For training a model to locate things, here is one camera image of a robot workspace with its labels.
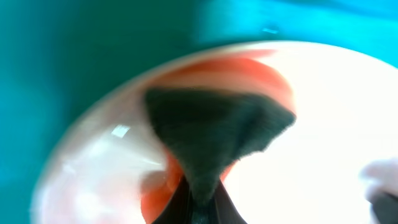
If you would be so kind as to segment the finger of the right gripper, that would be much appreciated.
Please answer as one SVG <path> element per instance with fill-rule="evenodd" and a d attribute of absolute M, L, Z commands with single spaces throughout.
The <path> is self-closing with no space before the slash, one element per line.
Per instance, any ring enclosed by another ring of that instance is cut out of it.
<path fill-rule="evenodd" d="M 379 224 L 397 224 L 397 196 L 381 192 L 371 199 L 371 204 Z"/>

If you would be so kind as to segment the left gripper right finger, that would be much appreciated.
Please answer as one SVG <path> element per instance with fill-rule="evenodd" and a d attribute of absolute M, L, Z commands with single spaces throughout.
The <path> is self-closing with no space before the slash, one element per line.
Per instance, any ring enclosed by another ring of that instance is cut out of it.
<path fill-rule="evenodd" d="M 247 224 L 234 206 L 222 182 L 218 184 L 215 190 L 213 207 L 213 223 Z"/>

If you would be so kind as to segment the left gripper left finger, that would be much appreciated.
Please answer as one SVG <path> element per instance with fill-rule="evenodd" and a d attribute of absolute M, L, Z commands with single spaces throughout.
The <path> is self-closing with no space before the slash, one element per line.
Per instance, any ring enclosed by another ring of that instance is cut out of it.
<path fill-rule="evenodd" d="M 182 177 L 167 206 L 152 224 L 191 224 L 191 219 L 192 195 L 186 178 Z"/>

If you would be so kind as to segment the white plate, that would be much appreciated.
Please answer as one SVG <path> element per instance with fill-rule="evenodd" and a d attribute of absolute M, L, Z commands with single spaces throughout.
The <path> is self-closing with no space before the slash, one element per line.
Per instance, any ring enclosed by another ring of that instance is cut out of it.
<path fill-rule="evenodd" d="M 149 83 L 199 62 L 250 58 L 292 89 L 295 123 L 221 177 L 247 223 L 379 223 L 371 199 L 397 196 L 397 69 L 310 42 L 254 42 L 155 67 L 93 105 L 50 156 L 35 188 L 32 223 L 152 223 L 180 172 L 143 104 Z"/>

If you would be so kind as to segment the red and green sponge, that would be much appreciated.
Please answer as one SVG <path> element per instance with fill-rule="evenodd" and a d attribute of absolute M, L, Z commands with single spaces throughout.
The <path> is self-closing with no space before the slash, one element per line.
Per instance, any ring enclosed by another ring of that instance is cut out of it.
<path fill-rule="evenodd" d="M 180 169 L 176 189 L 182 177 L 190 186 L 191 223 L 213 223 L 222 175 L 264 151 L 297 117 L 285 78 L 250 58 L 207 60 L 166 73 L 148 84 L 143 104 L 171 166 Z"/>

